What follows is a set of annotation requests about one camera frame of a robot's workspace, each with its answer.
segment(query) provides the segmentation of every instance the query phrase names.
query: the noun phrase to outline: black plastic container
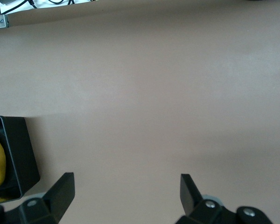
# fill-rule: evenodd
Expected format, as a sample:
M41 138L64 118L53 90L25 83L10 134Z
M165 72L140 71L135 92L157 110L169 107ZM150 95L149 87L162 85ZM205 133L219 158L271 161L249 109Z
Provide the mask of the black plastic container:
M25 119L0 116L0 143L6 157L6 176L0 203L20 199L39 180Z

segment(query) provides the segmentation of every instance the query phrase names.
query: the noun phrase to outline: bolt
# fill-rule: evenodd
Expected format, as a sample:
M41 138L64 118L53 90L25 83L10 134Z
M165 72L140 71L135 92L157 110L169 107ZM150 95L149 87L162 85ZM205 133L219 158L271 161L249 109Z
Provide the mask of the bolt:
M215 203L213 203L212 201L207 201L206 203L205 203L205 205L207 206L207 207L209 207L209 208L215 208Z
M28 202L28 203L27 203L27 206L28 206L28 207L34 206L34 205L36 205L36 203L37 203L37 201L36 201L36 200L33 200L33 201Z
M252 209L244 209L244 213L251 217L255 216L255 212Z

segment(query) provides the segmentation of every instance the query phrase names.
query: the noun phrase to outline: silver screw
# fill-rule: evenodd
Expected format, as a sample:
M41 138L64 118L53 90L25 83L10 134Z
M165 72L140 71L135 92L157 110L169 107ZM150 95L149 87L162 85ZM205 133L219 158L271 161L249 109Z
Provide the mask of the silver screw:
M27 203L27 206L28 206L28 207L34 206L34 205L36 205L36 203L37 203L37 201L36 201L36 200L33 200L33 201L28 202L28 203Z
M244 213L251 217L255 216L255 212L252 209L244 209Z
M212 201L207 201L206 203L205 203L205 205L207 206L207 207L209 207L209 208L215 208L215 203L213 203Z

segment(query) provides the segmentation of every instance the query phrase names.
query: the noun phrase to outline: table surface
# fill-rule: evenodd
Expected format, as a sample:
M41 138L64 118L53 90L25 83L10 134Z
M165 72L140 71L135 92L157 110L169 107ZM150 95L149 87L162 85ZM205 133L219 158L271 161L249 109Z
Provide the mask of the table surface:
M41 173L27 196L74 172L62 224L174 224L189 173L280 224L280 0L125 2L0 30L0 115L26 118Z

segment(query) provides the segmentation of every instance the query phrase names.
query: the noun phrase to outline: screw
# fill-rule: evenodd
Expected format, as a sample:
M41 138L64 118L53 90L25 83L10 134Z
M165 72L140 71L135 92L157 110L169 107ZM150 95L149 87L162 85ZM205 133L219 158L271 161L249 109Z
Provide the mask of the screw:
M207 207L209 207L209 208L215 208L215 203L213 203L212 201L207 201L206 203L205 203L205 205L207 206Z
M33 201L28 202L28 203L27 203L27 206L28 206L28 207L34 206L34 205L36 205L36 203L37 203L37 201L36 201L36 200L33 200Z
M255 212L252 209L244 209L244 213L251 217L255 216Z

